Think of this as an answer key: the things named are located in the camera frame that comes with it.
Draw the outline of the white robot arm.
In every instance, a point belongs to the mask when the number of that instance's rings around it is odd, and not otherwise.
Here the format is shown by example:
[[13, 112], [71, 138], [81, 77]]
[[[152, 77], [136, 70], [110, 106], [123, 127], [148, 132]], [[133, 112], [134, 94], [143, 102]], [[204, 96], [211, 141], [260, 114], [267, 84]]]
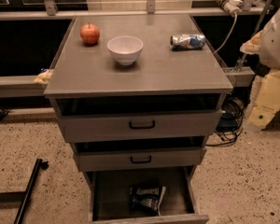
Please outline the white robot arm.
[[260, 32], [240, 47], [240, 51], [257, 54], [263, 65], [280, 70], [280, 8]]

